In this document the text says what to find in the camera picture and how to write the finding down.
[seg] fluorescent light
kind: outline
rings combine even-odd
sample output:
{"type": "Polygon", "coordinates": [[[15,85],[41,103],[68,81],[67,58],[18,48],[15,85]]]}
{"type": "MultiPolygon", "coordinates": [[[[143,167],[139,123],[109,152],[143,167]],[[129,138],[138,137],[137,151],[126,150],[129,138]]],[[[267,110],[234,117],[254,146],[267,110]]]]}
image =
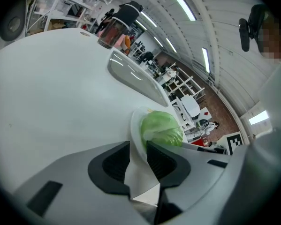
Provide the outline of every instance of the fluorescent light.
{"type": "Polygon", "coordinates": [[[118,59],[122,60],[119,56],[117,56],[117,55],[115,55],[115,54],[114,54],[114,56],[117,57],[118,59]]]}
{"type": "Polygon", "coordinates": [[[167,42],[170,44],[170,46],[172,47],[173,51],[176,53],[177,51],[175,50],[174,46],[172,45],[172,43],[169,41],[168,38],[167,38],[167,42]]]}
{"type": "Polygon", "coordinates": [[[144,25],[142,25],[138,20],[136,20],[136,22],[143,27],[144,30],[146,30],[146,27],[144,25]]]}
{"type": "Polygon", "coordinates": [[[208,60],[208,51],[206,48],[202,48],[203,50],[203,56],[205,60],[205,67],[206,67],[206,72],[210,73],[210,67],[209,67],[209,60],[208,60]]]}
{"type": "Polygon", "coordinates": [[[129,65],[128,65],[128,67],[129,67],[133,72],[135,72],[135,71],[133,70],[133,68],[131,68],[129,65]]]}
{"type": "Polygon", "coordinates": [[[119,61],[116,61],[116,60],[114,60],[114,59],[112,59],[112,61],[113,61],[113,62],[117,62],[118,64],[120,64],[120,65],[123,66],[123,64],[121,64],[119,61]]]}
{"type": "Polygon", "coordinates": [[[188,16],[189,20],[195,21],[196,18],[194,17],[192,11],[190,10],[189,6],[186,4],[184,0],[177,0],[177,2],[180,4],[180,6],[183,8],[184,12],[188,16]]]}
{"type": "Polygon", "coordinates": [[[143,15],[143,16],[145,16],[146,17],[146,19],[147,20],[149,20],[156,28],[157,28],[157,25],[152,21],[152,19],[151,18],[149,18],[148,17],[148,15],[147,14],[145,14],[144,12],[141,12],[141,14],[143,15]]]}
{"type": "Polygon", "coordinates": [[[137,79],[139,79],[139,80],[142,80],[142,79],[140,79],[139,77],[137,77],[134,73],[131,72],[131,74],[132,74],[135,78],[137,78],[137,79]]]}
{"type": "Polygon", "coordinates": [[[161,44],[161,42],[159,42],[156,37],[154,37],[154,39],[160,44],[161,47],[163,47],[162,44],[161,44]]]}
{"type": "Polygon", "coordinates": [[[249,122],[251,125],[261,122],[265,119],[268,119],[268,115],[266,111],[263,111],[262,113],[259,113],[258,115],[256,115],[255,117],[252,117],[251,119],[249,119],[249,122]]]}

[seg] brown floor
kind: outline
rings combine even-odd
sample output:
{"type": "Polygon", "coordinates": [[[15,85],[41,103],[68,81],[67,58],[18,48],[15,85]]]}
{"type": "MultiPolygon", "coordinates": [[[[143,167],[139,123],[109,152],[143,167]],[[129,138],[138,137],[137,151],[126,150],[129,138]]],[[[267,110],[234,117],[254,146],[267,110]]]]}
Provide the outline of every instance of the brown floor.
{"type": "Polygon", "coordinates": [[[204,102],[200,103],[199,106],[201,109],[207,107],[208,111],[212,115],[212,121],[217,121],[220,123],[219,128],[213,130],[210,135],[206,137],[207,140],[217,141],[223,135],[239,131],[235,120],[221,99],[198,75],[196,75],[190,68],[178,62],[176,59],[172,58],[166,53],[162,52],[156,58],[158,60],[159,66],[162,66],[165,62],[169,62],[171,64],[175,62],[176,65],[183,69],[185,73],[187,73],[189,76],[193,76],[193,79],[200,87],[205,87],[205,96],[203,97],[204,102]]]}

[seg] desk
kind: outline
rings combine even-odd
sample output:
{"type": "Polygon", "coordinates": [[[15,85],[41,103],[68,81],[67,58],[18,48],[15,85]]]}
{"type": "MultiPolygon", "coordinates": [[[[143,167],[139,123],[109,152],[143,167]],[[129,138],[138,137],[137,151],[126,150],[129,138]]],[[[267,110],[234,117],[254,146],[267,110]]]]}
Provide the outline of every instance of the desk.
{"type": "Polygon", "coordinates": [[[211,121],[211,114],[210,112],[208,111],[208,109],[206,107],[202,108],[201,111],[200,111],[200,115],[198,116],[197,119],[195,119],[195,124],[202,120],[202,119],[206,119],[207,121],[211,121]]]}
{"type": "Polygon", "coordinates": [[[193,96],[188,94],[181,98],[181,101],[191,117],[196,117],[200,114],[200,107],[193,96]]]}
{"type": "MultiPolygon", "coordinates": [[[[161,87],[168,107],[116,80],[107,69],[116,48],[97,40],[82,29],[51,30],[0,51],[0,183],[8,192],[65,155],[130,141],[139,106],[178,119],[161,87]]],[[[131,198],[159,183],[132,148],[125,177],[131,198]]]]}
{"type": "Polygon", "coordinates": [[[193,122],[193,119],[190,117],[188,112],[186,111],[184,105],[182,104],[182,101],[177,97],[175,100],[173,100],[172,105],[177,103],[177,107],[179,110],[175,109],[178,117],[179,117],[179,122],[182,125],[183,132],[186,132],[192,128],[195,128],[196,125],[193,122]]]}
{"type": "Polygon", "coordinates": [[[150,66],[147,64],[147,62],[142,62],[139,64],[139,66],[147,73],[149,74],[151,77],[155,77],[155,74],[157,74],[156,77],[160,76],[161,73],[159,72],[159,70],[155,69],[151,69],[150,66]]]}
{"type": "Polygon", "coordinates": [[[157,70],[158,72],[160,72],[160,69],[159,69],[159,67],[157,66],[157,64],[154,60],[151,60],[148,63],[150,64],[150,66],[153,65],[155,67],[154,70],[157,70]]]}

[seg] green lettuce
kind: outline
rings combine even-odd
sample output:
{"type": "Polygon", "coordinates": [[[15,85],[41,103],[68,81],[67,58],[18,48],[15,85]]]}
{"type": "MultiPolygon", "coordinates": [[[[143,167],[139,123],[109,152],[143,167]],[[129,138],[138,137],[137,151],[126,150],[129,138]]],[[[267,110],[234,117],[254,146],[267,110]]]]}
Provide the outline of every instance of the green lettuce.
{"type": "Polygon", "coordinates": [[[141,139],[146,148],[146,141],[181,147],[183,131],[173,115],[153,111],[146,115],[141,124],[141,139]]]}

